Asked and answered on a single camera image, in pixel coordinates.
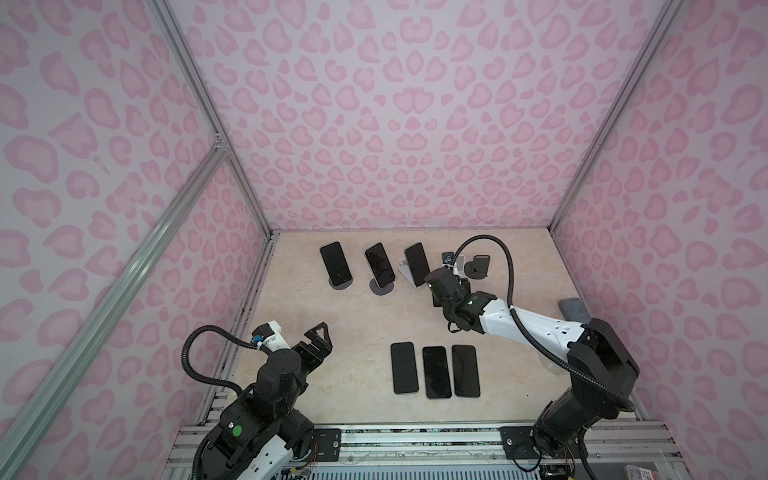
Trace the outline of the black stand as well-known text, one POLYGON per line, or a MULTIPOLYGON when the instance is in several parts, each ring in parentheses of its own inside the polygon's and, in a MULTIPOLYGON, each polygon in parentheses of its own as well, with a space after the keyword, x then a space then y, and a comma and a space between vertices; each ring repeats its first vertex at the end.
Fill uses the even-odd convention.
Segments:
POLYGON ((475 255, 464 265, 464 274, 472 280, 482 280, 488 276, 491 257, 487 254, 475 255))

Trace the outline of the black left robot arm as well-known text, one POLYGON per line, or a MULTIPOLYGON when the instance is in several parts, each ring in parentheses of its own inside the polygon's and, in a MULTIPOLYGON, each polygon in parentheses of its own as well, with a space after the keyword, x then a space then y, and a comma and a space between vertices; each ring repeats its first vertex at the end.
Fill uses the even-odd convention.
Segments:
POLYGON ((288 345, 275 321, 258 326, 249 341, 216 325, 199 327, 187 337, 181 351, 185 373, 197 382, 236 394, 200 441, 192 460, 193 479, 296 476, 320 460, 323 442, 316 438, 315 424, 295 404, 308 387, 309 374, 332 353, 333 343, 324 322, 309 329, 305 337, 294 346, 288 345), (197 372, 190 361, 191 347, 204 333, 263 352, 266 361, 256 380, 241 387, 197 372))

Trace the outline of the purple edged black phone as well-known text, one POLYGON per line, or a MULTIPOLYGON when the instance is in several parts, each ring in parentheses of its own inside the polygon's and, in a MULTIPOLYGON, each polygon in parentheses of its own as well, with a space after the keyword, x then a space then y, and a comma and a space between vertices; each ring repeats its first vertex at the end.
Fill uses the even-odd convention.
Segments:
POLYGON ((454 394, 458 397, 479 398, 481 387, 476 349, 472 345, 452 346, 454 394))

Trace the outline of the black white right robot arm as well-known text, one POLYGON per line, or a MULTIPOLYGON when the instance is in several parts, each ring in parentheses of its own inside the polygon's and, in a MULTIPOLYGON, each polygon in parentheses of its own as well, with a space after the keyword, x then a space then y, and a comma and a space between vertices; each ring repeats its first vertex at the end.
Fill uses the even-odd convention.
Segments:
POLYGON ((596 422, 635 410, 629 396, 640 369, 607 322, 566 321, 510 306, 493 294, 472 291, 445 267, 425 281, 449 324, 528 345, 570 375, 571 386, 544 408, 529 434, 541 454, 555 457, 573 449, 596 422))

